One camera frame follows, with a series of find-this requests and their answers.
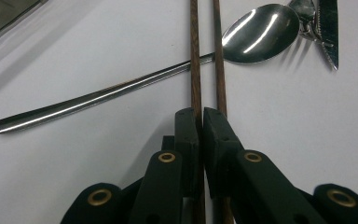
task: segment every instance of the stainless steel utensil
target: stainless steel utensil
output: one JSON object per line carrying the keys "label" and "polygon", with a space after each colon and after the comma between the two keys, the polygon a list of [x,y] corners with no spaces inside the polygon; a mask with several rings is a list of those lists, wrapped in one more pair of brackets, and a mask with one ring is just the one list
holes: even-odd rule
{"label": "stainless steel utensil", "polygon": [[322,46],[328,62],[338,70],[338,9],[337,0],[320,0],[317,15],[317,29],[323,42]]}
{"label": "stainless steel utensil", "polygon": [[300,19],[300,35],[318,44],[332,46],[322,41],[316,28],[316,8],[312,0],[292,0],[288,5]]}
{"label": "stainless steel utensil", "polygon": [[[244,64],[265,61],[289,47],[295,41],[298,29],[298,16],[290,7],[270,4],[253,9],[223,35],[224,57],[228,61]],[[207,54],[200,57],[200,63],[207,63],[212,59],[212,53]],[[62,118],[187,71],[189,66],[189,61],[179,63],[73,100],[0,119],[0,133],[19,131]]]}

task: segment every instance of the metal grommet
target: metal grommet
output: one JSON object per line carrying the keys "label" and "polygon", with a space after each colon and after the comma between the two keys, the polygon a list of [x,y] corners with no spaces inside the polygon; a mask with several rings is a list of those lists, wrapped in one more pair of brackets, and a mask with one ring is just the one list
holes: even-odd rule
{"label": "metal grommet", "polygon": [[330,189],[327,191],[327,196],[331,201],[333,201],[339,205],[342,205],[345,207],[356,206],[356,201],[354,200],[354,198],[351,195],[349,195],[341,190]]}
{"label": "metal grommet", "polygon": [[89,195],[87,202],[92,206],[100,206],[109,202],[111,198],[112,192],[109,189],[97,189]]}
{"label": "metal grommet", "polygon": [[245,159],[252,162],[260,162],[262,161],[262,158],[260,155],[255,154],[254,152],[246,152],[245,153]]}
{"label": "metal grommet", "polygon": [[171,162],[175,160],[175,155],[170,152],[164,152],[158,156],[158,159],[162,162]]}

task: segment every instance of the spoon bowl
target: spoon bowl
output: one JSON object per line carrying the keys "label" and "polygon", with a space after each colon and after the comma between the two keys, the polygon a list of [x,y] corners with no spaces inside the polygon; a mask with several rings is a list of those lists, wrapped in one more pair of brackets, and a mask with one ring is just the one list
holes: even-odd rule
{"label": "spoon bowl", "polygon": [[223,34],[224,58],[233,63],[260,63],[287,49],[299,29],[289,7],[270,4],[253,9]]}
{"label": "spoon bowl", "polygon": [[[295,41],[298,30],[298,16],[290,7],[278,4],[259,7],[241,17],[225,32],[222,40],[224,58],[244,64],[265,61],[289,47]],[[200,63],[212,60],[212,53],[200,57]],[[0,133],[15,132],[68,116],[188,71],[189,68],[190,61],[179,63],[101,91],[0,119]]]}

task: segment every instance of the gray object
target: gray object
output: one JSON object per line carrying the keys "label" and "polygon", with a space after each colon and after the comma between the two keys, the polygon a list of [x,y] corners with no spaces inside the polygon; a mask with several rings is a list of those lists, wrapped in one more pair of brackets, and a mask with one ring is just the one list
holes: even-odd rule
{"label": "gray object", "polygon": [[332,46],[322,46],[327,60],[338,70],[338,9],[337,0],[320,0],[318,6],[318,33],[323,42]]}
{"label": "gray object", "polygon": [[[290,7],[271,4],[254,9],[223,35],[225,59],[234,63],[257,63],[270,59],[295,41],[298,29],[298,16]],[[212,54],[200,57],[200,63],[212,60]],[[15,132],[62,118],[187,71],[189,67],[190,61],[179,63],[73,100],[0,119],[0,133]]]}
{"label": "gray object", "polygon": [[0,36],[47,0],[0,0]]}

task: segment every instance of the brown chopstick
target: brown chopstick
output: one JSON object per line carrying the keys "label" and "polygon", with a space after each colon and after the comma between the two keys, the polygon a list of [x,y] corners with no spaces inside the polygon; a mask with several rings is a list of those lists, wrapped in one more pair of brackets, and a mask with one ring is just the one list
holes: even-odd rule
{"label": "brown chopstick", "polygon": [[[219,0],[213,0],[213,27],[214,27],[214,71],[216,75],[217,109],[227,116],[225,66],[223,62],[222,24],[220,19]],[[229,206],[229,198],[213,200],[215,212],[218,212],[217,223],[233,224],[234,218]]]}
{"label": "brown chopstick", "polygon": [[[199,45],[199,13],[198,1],[190,0],[190,37],[191,37],[191,106],[194,108],[196,127],[199,137],[202,137],[202,103],[200,81],[200,45]],[[200,146],[198,180],[200,196],[193,203],[192,223],[205,224],[205,190],[203,153]]]}
{"label": "brown chopstick", "polygon": [[225,66],[223,62],[222,24],[219,0],[213,0],[214,70],[216,74],[217,109],[227,116]]}

